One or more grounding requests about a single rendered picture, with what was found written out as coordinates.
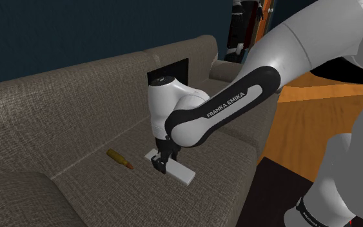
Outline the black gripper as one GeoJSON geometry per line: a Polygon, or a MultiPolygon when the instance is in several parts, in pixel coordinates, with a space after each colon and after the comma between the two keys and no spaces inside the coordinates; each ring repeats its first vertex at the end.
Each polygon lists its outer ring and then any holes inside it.
{"type": "Polygon", "coordinates": [[[166,165],[169,156],[174,161],[177,161],[177,156],[181,150],[181,147],[168,137],[165,139],[156,138],[155,143],[158,153],[151,158],[151,162],[156,170],[166,174],[166,165]]]}

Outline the white rectangular box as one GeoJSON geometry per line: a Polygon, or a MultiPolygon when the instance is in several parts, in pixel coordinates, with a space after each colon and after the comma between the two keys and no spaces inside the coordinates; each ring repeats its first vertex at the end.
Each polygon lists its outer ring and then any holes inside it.
{"type": "MultiPolygon", "coordinates": [[[[151,158],[156,155],[158,151],[156,149],[150,150],[144,157],[151,162],[151,158]]],[[[166,165],[166,174],[170,175],[174,179],[177,179],[185,186],[189,186],[195,177],[195,172],[181,163],[174,161],[171,157],[168,159],[166,165]]]]}

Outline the brass rifle cartridge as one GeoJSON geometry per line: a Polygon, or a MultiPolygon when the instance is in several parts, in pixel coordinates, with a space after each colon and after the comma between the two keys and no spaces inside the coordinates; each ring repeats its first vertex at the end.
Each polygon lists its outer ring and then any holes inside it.
{"type": "Polygon", "coordinates": [[[129,169],[133,169],[133,166],[130,162],[128,162],[122,155],[114,151],[113,149],[107,150],[106,154],[111,157],[114,161],[117,163],[124,165],[125,167],[129,169]]]}

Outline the black flat square panel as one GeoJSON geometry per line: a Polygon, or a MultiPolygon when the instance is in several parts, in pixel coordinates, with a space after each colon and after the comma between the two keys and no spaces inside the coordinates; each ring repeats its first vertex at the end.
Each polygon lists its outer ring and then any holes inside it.
{"type": "Polygon", "coordinates": [[[185,58],[172,64],[163,66],[156,70],[147,73],[148,84],[151,85],[152,81],[161,76],[172,76],[184,85],[188,85],[188,67],[189,59],[185,58]]]}

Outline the brown fabric sofa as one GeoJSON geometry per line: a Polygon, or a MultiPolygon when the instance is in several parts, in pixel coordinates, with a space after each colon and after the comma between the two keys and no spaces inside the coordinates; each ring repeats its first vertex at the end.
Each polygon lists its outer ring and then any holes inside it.
{"type": "Polygon", "coordinates": [[[144,157],[147,73],[185,58],[188,84],[209,95],[240,70],[202,35],[0,83],[0,227],[235,227],[279,97],[182,149],[196,173],[185,186],[144,157]]]}

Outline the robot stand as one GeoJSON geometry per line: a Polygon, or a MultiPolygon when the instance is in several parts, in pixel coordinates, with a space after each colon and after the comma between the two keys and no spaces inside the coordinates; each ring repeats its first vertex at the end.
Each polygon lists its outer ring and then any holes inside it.
{"type": "Polygon", "coordinates": [[[284,214],[313,183],[264,157],[257,166],[236,227],[285,227],[284,214]]]}

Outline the black and white standing figure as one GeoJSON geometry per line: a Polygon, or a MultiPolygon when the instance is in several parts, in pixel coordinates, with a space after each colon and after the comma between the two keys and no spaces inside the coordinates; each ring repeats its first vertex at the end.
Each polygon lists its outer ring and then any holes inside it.
{"type": "Polygon", "coordinates": [[[261,0],[233,0],[225,61],[241,63],[257,21],[264,19],[261,0]]]}

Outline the orange wooden door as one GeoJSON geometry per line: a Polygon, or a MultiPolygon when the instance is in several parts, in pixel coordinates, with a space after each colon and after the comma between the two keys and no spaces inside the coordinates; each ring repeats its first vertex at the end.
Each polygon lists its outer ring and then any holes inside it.
{"type": "Polygon", "coordinates": [[[273,12],[273,6],[274,6],[275,0],[263,0],[262,5],[262,12],[264,19],[261,21],[257,21],[254,28],[254,43],[259,41],[263,35],[266,33],[266,29],[268,28],[268,25],[270,23],[270,17],[273,12]]]}

